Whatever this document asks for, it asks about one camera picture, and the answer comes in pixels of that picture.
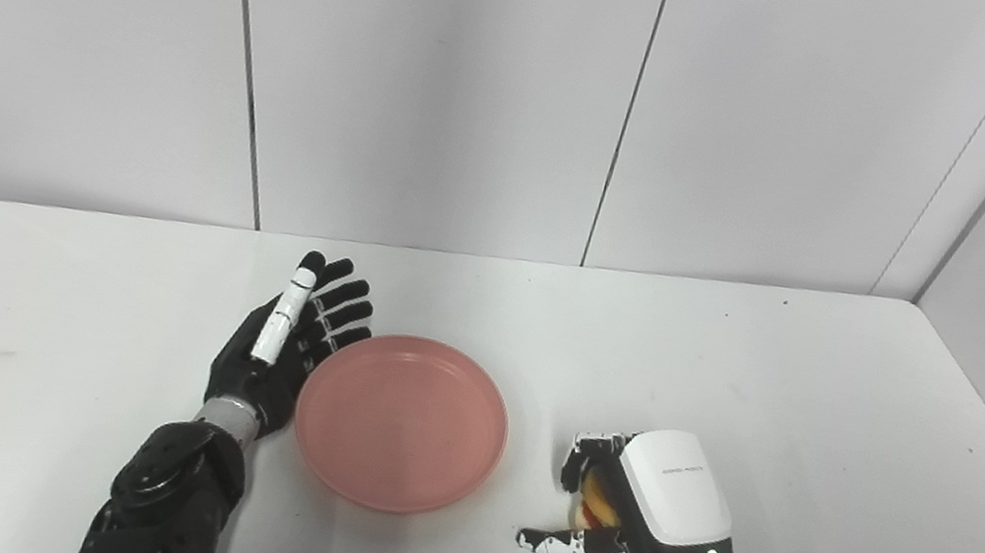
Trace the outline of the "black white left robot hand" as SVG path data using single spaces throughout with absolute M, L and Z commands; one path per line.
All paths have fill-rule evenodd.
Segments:
M 296 399 L 315 369 L 332 355 L 371 338 L 374 307 L 370 282 L 357 276 L 348 257 L 328 262 L 320 251 L 310 251 L 296 266 L 293 282 L 303 290 L 303 304 L 295 323 L 281 340 L 273 362 L 253 354 L 262 333 L 281 304 L 282 294 L 246 314 L 211 366 L 208 401 L 218 397 L 237 400 L 257 419 L 257 438 L 265 438 L 289 424 Z

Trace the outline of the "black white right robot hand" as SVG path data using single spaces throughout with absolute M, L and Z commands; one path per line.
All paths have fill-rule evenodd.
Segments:
M 521 528 L 531 553 L 733 553 L 733 519 L 702 443 L 683 430 L 581 432 L 559 472 L 584 524 Z

